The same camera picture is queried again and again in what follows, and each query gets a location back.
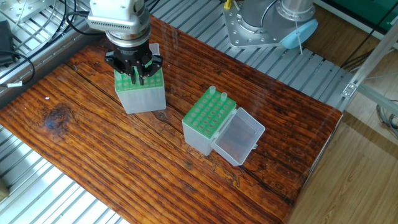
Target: blue plastic part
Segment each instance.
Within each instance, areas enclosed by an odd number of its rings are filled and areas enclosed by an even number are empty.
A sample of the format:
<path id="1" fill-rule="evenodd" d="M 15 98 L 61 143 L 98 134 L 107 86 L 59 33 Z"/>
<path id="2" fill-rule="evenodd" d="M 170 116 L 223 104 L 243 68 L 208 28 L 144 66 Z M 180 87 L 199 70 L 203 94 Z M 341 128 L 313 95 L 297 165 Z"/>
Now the blue plastic part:
<path id="1" fill-rule="evenodd" d="M 300 34 L 301 43 L 304 43 L 315 32 L 317 27 L 318 27 L 318 22 L 316 19 L 312 19 L 308 21 L 306 24 L 300 26 L 298 28 L 298 32 Z M 287 49 L 293 49 L 298 47 L 300 44 L 297 38 L 297 30 L 294 30 L 285 38 L 283 38 L 280 41 L 280 43 Z"/>

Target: wooden table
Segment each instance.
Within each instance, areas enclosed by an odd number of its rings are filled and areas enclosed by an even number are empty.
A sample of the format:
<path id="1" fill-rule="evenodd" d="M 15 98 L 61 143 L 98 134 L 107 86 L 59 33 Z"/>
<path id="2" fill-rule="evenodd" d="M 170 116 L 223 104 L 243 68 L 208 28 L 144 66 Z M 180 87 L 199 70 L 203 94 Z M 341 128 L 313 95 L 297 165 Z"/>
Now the wooden table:
<path id="1" fill-rule="evenodd" d="M 152 18 L 167 109 L 127 115 L 87 46 L 0 112 L 0 123 L 131 223 L 285 223 L 342 114 Z M 211 85 L 266 127 L 240 167 L 183 138 Z"/>

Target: white plastic box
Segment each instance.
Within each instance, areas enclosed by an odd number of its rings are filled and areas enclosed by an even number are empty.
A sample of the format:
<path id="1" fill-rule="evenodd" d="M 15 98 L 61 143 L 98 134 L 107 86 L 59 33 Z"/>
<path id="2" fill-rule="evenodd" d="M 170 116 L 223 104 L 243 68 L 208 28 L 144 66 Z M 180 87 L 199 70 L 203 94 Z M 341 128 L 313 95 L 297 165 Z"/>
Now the white plastic box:
<path id="1" fill-rule="evenodd" d="M 265 131 L 226 93 L 210 87 L 182 120 L 185 142 L 204 155 L 215 150 L 233 166 L 244 163 Z"/>
<path id="2" fill-rule="evenodd" d="M 154 55 L 159 55 L 158 44 L 150 44 L 149 48 Z M 135 77 L 136 84 L 132 84 L 128 75 L 114 72 L 115 91 L 126 113 L 133 114 L 166 109 L 163 70 L 160 69 L 152 77 L 146 78 L 143 86 L 139 84 L 138 75 Z"/>

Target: open box lid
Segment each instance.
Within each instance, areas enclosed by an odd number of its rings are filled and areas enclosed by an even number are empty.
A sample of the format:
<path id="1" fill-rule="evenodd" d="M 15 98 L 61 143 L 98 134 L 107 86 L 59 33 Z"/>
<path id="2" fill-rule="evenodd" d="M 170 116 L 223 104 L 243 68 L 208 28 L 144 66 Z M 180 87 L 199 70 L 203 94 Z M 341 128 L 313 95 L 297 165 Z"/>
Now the open box lid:
<path id="1" fill-rule="evenodd" d="M 233 166 L 242 165 L 265 131 L 265 127 L 239 108 L 216 133 L 211 147 Z"/>

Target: wooden floor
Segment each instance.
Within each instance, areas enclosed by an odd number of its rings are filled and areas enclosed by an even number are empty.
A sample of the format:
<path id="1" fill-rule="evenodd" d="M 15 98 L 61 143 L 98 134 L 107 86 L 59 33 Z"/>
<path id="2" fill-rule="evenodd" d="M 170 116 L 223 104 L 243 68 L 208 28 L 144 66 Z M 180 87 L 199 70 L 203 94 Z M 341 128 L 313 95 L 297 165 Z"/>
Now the wooden floor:
<path id="1" fill-rule="evenodd" d="M 367 34 L 318 8 L 320 28 L 306 47 L 341 65 Z M 361 55 L 378 43 L 370 38 Z M 371 76 L 398 72 L 398 51 L 385 56 Z M 398 100 L 398 75 L 367 80 Z M 381 124 L 376 104 L 357 94 L 301 194 L 290 224 L 398 223 L 398 140 Z"/>

